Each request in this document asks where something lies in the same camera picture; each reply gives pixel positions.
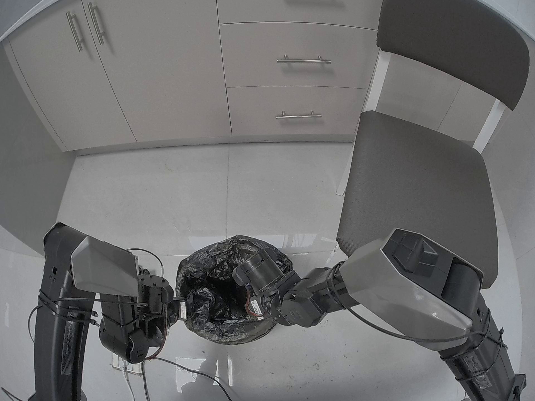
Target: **robotic arm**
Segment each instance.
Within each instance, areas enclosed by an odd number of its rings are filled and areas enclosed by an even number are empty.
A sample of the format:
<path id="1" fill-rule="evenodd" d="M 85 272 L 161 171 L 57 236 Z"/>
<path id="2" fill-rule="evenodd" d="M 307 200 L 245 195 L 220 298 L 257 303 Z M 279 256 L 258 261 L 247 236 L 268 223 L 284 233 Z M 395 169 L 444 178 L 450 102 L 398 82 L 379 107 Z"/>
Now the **robotic arm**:
<path id="1" fill-rule="evenodd" d="M 140 363 L 162 347 L 169 327 L 186 318 L 184 299 L 162 277 L 139 271 L 131 253 L 57 223 L 44 239 L 46 262 L 37 307 L 35 391 L 30 401 L 85 400 L 82 367 L 93 302 L 102 302 L 99 337 L 110 351 Z M 395 229 L 333 268 L 284 275 L 271 250 L 234 270 L 255 296 L 259 316 L 311 327 L 327 313 L 364 307 L 402 335 L 438 351 L 472 401 L 518 401 L 501 332 L 480 293 L 481 271 L 432 240 Z M 100 300 L 95 300 L 95 293 Z"/>

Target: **cabinet handle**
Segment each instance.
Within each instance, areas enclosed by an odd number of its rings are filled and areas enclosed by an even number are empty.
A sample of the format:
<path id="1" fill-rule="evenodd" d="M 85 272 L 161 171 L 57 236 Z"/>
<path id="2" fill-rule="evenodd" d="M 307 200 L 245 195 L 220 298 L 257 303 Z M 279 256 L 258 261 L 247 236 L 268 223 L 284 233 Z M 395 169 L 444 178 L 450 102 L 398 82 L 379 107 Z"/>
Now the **cabinet handle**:
<path id="1" fill-rule="evenodd" d="M 89 8 L 89 14 L 91 16 L 91 21 L 93 22 L 93 28 L 95 28 L 95 32 L 97 34 L 98 43 L 102 45 L 104 44 L 104 40 L 102 39 L 102 36 L 104 35 L 104 31 L 100 31 L 100 26 L 98 25 L 97 15 L 95 13 L 95 9 L 98 9 L 98 7 L 96 5 L 93 6 L 93 3 L 91 2 L 87 4 L 87 7 Z"/>
<path id="2" fill-rule="evenodd" d="M 322 59 L 318 55 L 318 59 L 290 59 L 288 55 L 284 55 L 284 58 L 277 58 L 278 63 L 331 63 L 330 59 Z"/>
<path id="3" fill-rule="evenodd" d="M 72 36 L 74 37 L 74 41 L 76 42 L 76 47 L 78 48 L 78 52 L 82 51 L 82 43 L 84 41 L 84 38 L 78 37 L 78 32 L 76 31 L 76 26 L 74 26 L 74 19 L 76 18 L 76 15 L 71 15 L 70 11 L 67 11 L 65 13 L 67 15 L 67 19 L 69 20 L 69 27 L 70 31 L 72 32 Z"/>
<path id="4" fill-rule="evenodd" d="M 315 114 L 313 111 L 310 112 L 310 114 L 286 114 L 285 111 L 283 111 L 282 115 L 275 116 L 275 119 L 304 119 L 308 117 L 321 117 L 321 114 Z"/>

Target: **gray upholstery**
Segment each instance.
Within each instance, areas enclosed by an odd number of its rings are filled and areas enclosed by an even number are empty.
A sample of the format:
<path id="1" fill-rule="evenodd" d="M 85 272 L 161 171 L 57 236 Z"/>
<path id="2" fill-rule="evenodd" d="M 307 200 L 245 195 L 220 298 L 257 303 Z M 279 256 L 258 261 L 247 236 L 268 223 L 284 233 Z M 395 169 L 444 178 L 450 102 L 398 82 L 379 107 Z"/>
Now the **gray upholstery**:
<path id="1" fill-rule="evenodd" d="M 484 273 L 498 274 L 491 188 L 481 155 L 434 130 L 362 113 L 338 228 L 345 254 L 394 227 L 417 231 Z"/>
<path id="2" fill-rule="evenodd" d="M 383 0 L 377 45 L 449 73 L 512 110 L 529 71 L 518 31 L 477 0 Z"/>

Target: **chair backrest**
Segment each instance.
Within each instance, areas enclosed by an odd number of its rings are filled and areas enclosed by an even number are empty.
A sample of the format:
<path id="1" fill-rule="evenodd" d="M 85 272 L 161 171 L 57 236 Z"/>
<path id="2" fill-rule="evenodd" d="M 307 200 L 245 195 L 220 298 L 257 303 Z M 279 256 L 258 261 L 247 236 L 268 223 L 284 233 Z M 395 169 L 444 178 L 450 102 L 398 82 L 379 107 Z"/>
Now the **chair backrest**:
<path id="1" fill-rule="evenodd" d="M 383 0 L 377 45 L 457 77 L 511 110 L 530 65 L 519 32 L 477 0 Z"/>

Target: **trash can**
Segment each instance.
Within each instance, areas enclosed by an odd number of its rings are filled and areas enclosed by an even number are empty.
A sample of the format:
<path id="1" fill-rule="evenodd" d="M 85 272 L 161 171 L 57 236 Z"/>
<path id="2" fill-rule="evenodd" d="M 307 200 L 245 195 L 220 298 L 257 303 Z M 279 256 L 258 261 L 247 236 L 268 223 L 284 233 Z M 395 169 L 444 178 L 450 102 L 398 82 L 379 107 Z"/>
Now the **trash can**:
<path id="1" fill-rule="evenodd" d="M 265 336 L 277 324 L 271 317 L 246 311 L 247 289 L 234 282 L 232 271 L 259 250 L 270 248 L 286 274 L 291 260 L 273 245 L 238 235 L 206 246 L 180 262 L 177 296 L 186 298 L 186 327 L 215 343 L 235 345 Z"/>

